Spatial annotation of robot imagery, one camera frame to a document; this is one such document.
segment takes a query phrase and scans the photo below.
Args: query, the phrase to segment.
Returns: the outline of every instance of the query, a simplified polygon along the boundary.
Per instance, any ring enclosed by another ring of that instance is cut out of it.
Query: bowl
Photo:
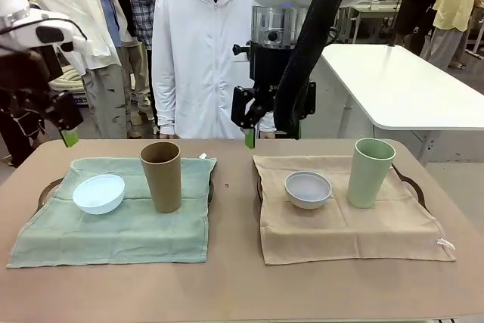
[[[331,183],[314,172],[295,172],[286,179],[286,192],[294,206],[314,210],[329,202]]]
[[[77,186],[74,203],[90,215],[103,215],[115,210],[123,201],[124,180],[117,175],[98,175]]]

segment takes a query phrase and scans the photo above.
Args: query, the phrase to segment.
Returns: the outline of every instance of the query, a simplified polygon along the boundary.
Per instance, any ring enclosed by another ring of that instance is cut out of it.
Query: cloth napkin
[[[181,208],[158,213],[138,159],[83,159],[20,231],[8,268],[148,262],[205,262],[210,174],[216,160],[181,160]],[[126,183],[114,211],[93,216],[73,202],[76,187],[96,175]]]
[[[374,208],[360,210],[346,201],[351,157],[254,157],[254,162],[262,178],[260,231],[268,265],[338,259],[455,261],[442,240],[441,225],[393,169]],[[301,210],[290,202],[286,178],[301,170],[330,181],[329,204]]]

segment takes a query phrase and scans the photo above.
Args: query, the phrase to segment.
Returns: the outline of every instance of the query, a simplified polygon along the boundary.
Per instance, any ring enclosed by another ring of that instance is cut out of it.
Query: cup
[[[141,164],[154,206],[160,213],[172,213],[182,205],[180,148],[168,141],[148,145],[141,151]]]
[[[395,159],[395,148],[383,140],[361,139],[355,144],[346,199],[356,208],[371,208]]]

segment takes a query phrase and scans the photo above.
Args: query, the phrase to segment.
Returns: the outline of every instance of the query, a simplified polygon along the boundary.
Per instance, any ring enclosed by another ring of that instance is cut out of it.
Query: khaki pants
[[[461,62],[466,51],[469,39],[470,26],[467,31],[457,29],[440,30],[433,32],[429,48],[424,52],[423,59],[433,64],[440,70],[446,71],[451,60]]]
[[[128,47],[129,65],[135,76],[135,91],[138,98],[138,109],[144,113],[151,112],[149,71],[146,48],[140,44]]]
[[[117,64],[86,70],[82,77],[96,132],[102,139],[126,139],[131,131],[131,86],[128,51],[117,48]]]

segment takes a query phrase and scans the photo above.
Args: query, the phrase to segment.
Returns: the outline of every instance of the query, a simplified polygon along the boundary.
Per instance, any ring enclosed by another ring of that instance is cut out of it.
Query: white jacket
[[[162,134],[180,138],[243,138],[231,121],[234,87],[252,87],[246,54],[253,0],[157,0],[153,86]],[[271,114],[263,132],[275,131]]]
[[[78,51],[64,52],[66,59],[73,65],[79,75],[85,75],[85,70],[94,70],[118,64],[116,47],[107,30],[106,18],[100,0],[36,0],[40,7],[47,11],[56,11],[70,17],[87,35],[88,42]],[[119,5],[113,0],[119,24],[119,36],[123,42],[132,42],[128,33],[128,23]]]

